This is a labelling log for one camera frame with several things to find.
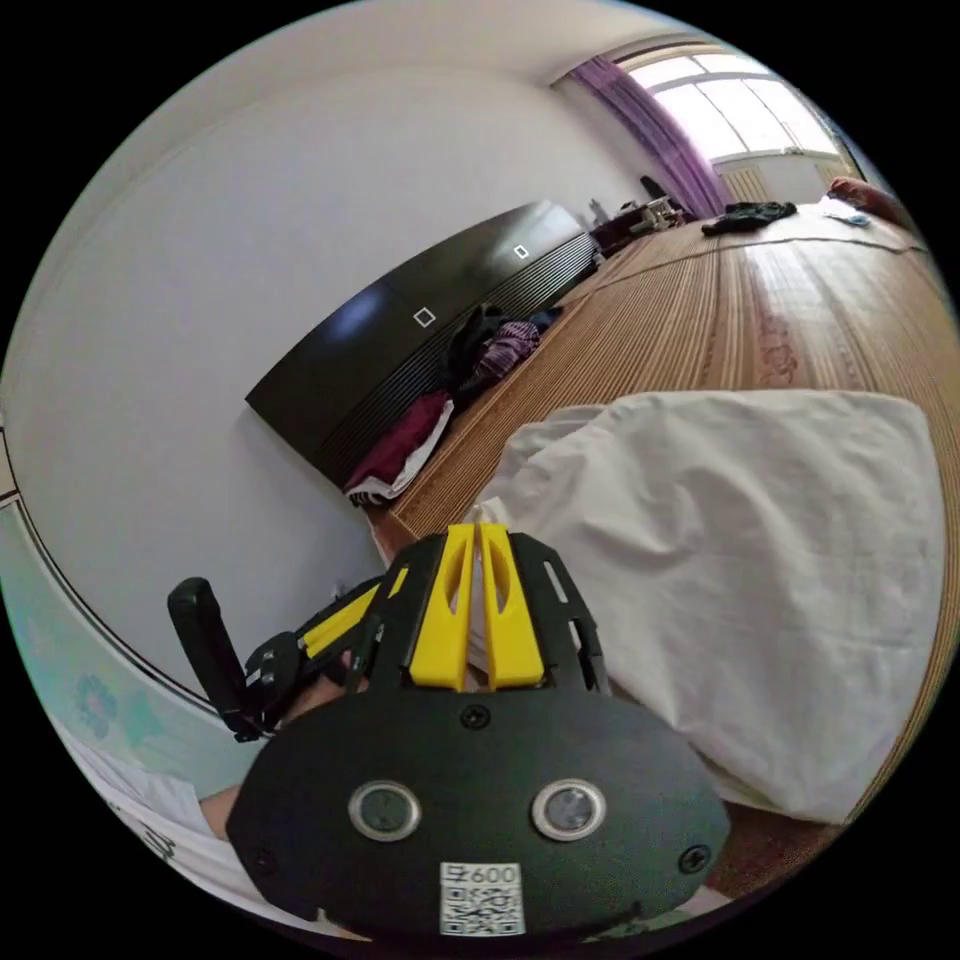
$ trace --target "qr code label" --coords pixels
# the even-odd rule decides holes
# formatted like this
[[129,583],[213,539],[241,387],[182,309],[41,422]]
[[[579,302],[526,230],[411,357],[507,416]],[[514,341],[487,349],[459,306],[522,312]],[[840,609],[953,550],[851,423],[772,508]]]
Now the qr code label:
[[520,864],[440,864],[440,932],[452,937],[524,933]]

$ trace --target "white cloth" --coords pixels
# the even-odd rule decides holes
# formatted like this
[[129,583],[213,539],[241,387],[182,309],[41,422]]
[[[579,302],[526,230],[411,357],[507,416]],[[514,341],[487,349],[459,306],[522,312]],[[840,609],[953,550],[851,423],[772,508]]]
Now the white cloth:
[[514,434],[467,520],[559,552],[611,679],[710,761],[721,796],[841,822],[912,710],[945,546],[926,419],[905,400],[556,411]]
[[316,922],[279,910],[260,896],[233,847],[210,829],[193,786],[88,747],[51,720],[74,763],[114,813],[166,863],[212,896],[275,923],[355,939],[322,911]]

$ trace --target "window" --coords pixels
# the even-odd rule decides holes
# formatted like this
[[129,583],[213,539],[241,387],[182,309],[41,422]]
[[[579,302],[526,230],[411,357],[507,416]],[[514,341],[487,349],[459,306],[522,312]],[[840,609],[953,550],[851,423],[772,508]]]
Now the window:
[[837,155],[819,120],[782,81],[740,54],[671,57],[630,71],[708,160],[764,151]]

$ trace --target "yellow plastic part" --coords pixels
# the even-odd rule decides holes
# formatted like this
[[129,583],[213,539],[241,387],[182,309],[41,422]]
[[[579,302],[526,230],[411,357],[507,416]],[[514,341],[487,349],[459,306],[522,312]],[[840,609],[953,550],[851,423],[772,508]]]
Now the yellow plastic part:
[[366,593],[357,597],[353,603],[327,617],[323,623],[318,623],[312,630],[308,630],[303,635],[307,656],[313,659],[322,650],[330,646],[334,640],[338,640],[348,630],[355,627],[366,615],[367,608],[373,602],[378,589],[379,585],[371,587]]
[[400,588],[403,586],[403,581],[407,579],[407,573],[409,570],[409,567],[403,567],[397,574],[397,579],[393,581],[393,586],[390,588],[390,593],[387,594],[388,600],[400,592]]
[[[410,663],[410,677],[419,687],[463,691],[470,638],[474,537],[472,523],[447,528],[440,566]],[[456,610],[453,609],[455,595]]]
[[[490,688],[527,687],[543,679],[543,658],[502,523],[478,524]],[[497,598],[499,591],[503,609]]]

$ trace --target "purple curtain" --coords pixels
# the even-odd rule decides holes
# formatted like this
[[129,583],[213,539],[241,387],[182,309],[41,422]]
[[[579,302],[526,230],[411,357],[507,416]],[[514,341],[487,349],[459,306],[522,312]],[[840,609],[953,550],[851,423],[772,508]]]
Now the purple curtain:
[[603,103],[657,160],[677,203],[701,219],[724,212],[732,199],[723,181],[653,94],[605,57],[582,63],[570,76]]

